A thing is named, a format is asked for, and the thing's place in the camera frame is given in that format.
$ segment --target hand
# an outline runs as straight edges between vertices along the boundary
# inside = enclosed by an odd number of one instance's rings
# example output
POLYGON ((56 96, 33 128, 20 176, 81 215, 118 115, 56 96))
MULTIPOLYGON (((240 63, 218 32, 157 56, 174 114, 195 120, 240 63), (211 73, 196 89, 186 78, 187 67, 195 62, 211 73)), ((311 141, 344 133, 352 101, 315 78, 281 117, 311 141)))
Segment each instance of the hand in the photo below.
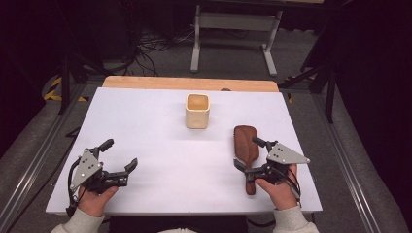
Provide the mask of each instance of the hand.
MULTIPOLYGON (((294 173, 294 175, 297 176, 296 164, 291 164, 289 168, 294 173)), ((291 171, 288 171, 288 177, 296 183, 296 180, 291 171)), ((269 194, 273 205, 275 205, 278 210, 282 211, 297 206, 296 197, 292 193, 291 187, 287 183, 277 183, 276 185, 274 185, 264 179, 256 179, 255 183, 257 183, 269 194)))
POLYGON ((90 216, 101 217, 103 216, 106 203, 118 190, 119 188, 117 186, 113 186, 99 195, 96 192, 89 192, 81 186, 78 194, 79 198, 81 198, 79 201, 79 209, 90 216))

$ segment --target brown brush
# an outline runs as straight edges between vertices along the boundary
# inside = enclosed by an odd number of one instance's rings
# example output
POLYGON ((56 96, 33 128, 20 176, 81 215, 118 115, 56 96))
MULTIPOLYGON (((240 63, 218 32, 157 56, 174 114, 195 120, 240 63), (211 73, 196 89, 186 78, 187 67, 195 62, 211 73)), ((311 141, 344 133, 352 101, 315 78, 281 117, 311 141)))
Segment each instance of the brown brush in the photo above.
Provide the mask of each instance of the brown brush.
MULTIPOLYGON (((236 157, 245 163, 246 169, 251 169, 252 162, 258 159, 258 144, 252 142, 252 138, 258 136, 257 130, 253 126, 238 125, 234 128, 233 135, 236 157)), ((254 183, 246 181, 246 193, 256 193, 254 183)))

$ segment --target white tabletop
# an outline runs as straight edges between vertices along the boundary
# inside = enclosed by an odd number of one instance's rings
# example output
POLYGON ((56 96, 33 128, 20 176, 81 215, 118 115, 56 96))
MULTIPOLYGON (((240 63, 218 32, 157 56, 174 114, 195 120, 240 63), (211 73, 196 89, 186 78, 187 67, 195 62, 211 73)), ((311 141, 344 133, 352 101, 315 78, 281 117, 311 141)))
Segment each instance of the white tabletop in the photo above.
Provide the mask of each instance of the white tabletop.
MULTIPOLYGON (((233 129, 252 125, 263 140, 279 141, 303 154, 281 93, 164 89, 97 89, 79 137, 60 174, 46 212, 65 214, 69 205, 67 176, 85 148, 107 139, 114 145, 100 153, 104 170, 124 171, 133 158, 139 164, 106 206, 110 215, 259 214, 273 210, 269 196, 257 186, 245 191, 245 176, 233 166, 233 129), (206 129, 185 126, 189 93, 208 94, 206 129)), ((266 162, 260 149, 254 162, 266 162)), ((322 210, 306 164, 298 165, 304 212, 322 210)))

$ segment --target sleeve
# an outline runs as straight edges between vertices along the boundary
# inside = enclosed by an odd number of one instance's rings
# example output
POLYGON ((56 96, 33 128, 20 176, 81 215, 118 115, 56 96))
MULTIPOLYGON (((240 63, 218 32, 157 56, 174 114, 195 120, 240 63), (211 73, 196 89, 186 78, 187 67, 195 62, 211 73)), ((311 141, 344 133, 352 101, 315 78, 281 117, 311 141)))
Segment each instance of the sleeve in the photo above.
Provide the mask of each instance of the sleeve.
POLYGON ((316 225, 308 222, 303 216, 302 211, 298 206, 278 211, 273 211, 276 219, 276 226, 273 233, 315 233, 319 232, 316 225))
POLYGON ((103 220, 104 216, 90 216, 78 208, 67 223, 56 226, 51 233, 97 232, 103 220))

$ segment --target aluminum rail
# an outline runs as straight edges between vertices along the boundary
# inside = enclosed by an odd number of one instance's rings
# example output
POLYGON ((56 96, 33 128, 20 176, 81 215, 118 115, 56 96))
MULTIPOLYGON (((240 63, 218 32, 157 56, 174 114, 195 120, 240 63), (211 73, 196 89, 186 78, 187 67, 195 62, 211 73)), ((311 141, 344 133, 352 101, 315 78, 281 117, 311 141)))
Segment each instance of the aluminum rail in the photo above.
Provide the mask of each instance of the aluminum rail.
POLYGON ((367 203, 366 197, 364 195, 361 184, 352 169, 352 165, 348 159, 348 155, 345 152, 338 133, 336 132, 333 124, 329 123, 324 111, 325 103, 319 94, 312 94, 312 98, 315 102, 317 110, 321 117, 324 127, 333 142, 333 146, 336 150, 337 161, 340 169, 345 177, 346 183, 351 191, 352 197, 354 198, 355 204, 357 205, 358 211, 360 212, 360 217, 363 221, 365 229, 367 232, 381 232, 379 225, 367 203))
POLYGON ((49 131, 45 141, 40 146, 30 165, 28 166, 26 172, 21 177, 18 182, 18 185, 9 199, 6 207, 0 214, 0 232, 5 233, 14 217, 17 215, 17 212, 24 201, 27 193, 29 192, 32 184, 35 182, 37 176, 40 173, 46 159, 51 153, 52 146, 55 142, 56 136, 58 135, 62 125, 69 116, 73 106, 76 104, 77 100, 81 96, 85 86, 83 84, 77 84, 73 88, 72 99, 70 100, 70 105, 67 107, 66 111, 62 115, 57 116, 55 119, 51 130, 49 131))

